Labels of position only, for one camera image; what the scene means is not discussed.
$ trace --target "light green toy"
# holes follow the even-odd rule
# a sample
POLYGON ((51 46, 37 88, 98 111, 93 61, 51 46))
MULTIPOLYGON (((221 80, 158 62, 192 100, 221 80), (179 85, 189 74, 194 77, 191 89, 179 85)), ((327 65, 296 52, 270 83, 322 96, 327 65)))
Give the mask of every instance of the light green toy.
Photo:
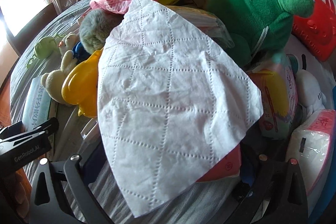
POLYGON ((309 17, 313 0, 207 0, 206 10, 228 29, 235 44, 225 49, 240 66, 259 51, 281 50, 292 31, 293 15, 309 17))
POLYGON ((29 69, 37 59, 46 59, 53 53, 53 51, 59 52, 58 44, 63 37, 64 35, 56 33, 53 37, 43 37, 37 42, 34 46, 34 54, 28 61, 27 69, 29 69))

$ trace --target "white tissue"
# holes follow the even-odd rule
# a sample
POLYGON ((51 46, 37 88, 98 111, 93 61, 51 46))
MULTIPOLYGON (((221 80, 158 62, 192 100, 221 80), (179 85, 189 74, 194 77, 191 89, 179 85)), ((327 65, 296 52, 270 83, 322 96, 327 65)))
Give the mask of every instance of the white tissue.
POLYGON ((260 90, 234 61, 153 0, 132 0, 98 68, 102 140, 135 217, 191 186, 263 114, 260 90))

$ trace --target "gray plush toy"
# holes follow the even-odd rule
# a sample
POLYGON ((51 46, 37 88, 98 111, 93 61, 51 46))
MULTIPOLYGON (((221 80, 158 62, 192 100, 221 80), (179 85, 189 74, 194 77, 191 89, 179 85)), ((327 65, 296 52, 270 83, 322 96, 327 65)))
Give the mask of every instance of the gray plush toy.
POLYGON ((79 38, 84 49, 92 54, 104 47, 106 38, 124 16, 103 9, 94 9, 84 17, 79 27, 79 38))

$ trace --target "white bed sheet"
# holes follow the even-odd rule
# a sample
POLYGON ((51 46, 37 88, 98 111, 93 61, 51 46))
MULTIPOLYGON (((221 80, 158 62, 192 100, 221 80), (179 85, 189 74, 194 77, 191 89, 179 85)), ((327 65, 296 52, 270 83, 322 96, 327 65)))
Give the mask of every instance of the white bed sheet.
MULTIPOLYGON (((52 54, 46 60, 39 60, 29 70, 26 69, 27 61, 31 58, 34 45, 42 37, 67 33, 75 30, 77 18, 89 7, 90 0, 82 0, 70 7, 48 24, 32 41, 24 54, 19 59, 10 82, 10 111, 12 123, 22 119, 23 108, 31 80, 46 72, 60 67, 60 56, 52 54)), ((55 136, 54 161, 65 160, 73 153, 78 153, 85 148, 80 132, 88 122, 86 117, 78 117, 77 108, 58 106, 57 118, 59 130, 55 136)), ((38 161, 31 162, 25 167, 25 172, 31 182, 38 165, 38 161)), ((230 193, 239 178, 224 178, 216 182, 197 183, 185 193, 164 204, 158 210, 140 218, 134 218, 127 206, 108 163, 104 165, 97 181, 90 185, 93 195, 97 198, 106 213, 116 224, 216 224, 230 215, 236 203, 230 198, 230 193)), ((84 221, 69 187, 65 187, 70 205, 75 216, 84 221)))

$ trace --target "green plush toy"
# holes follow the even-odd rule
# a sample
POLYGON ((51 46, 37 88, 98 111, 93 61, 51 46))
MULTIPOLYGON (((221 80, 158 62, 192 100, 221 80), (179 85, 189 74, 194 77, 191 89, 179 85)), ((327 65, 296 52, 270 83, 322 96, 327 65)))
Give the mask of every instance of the green plush toy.
POLYGON ((206 5, 228 29, 235 47, 225 51, 240 67, 258 51, 282 49, 293 15, 309 17, 313 8, 313 0, 207 0, 206 5))

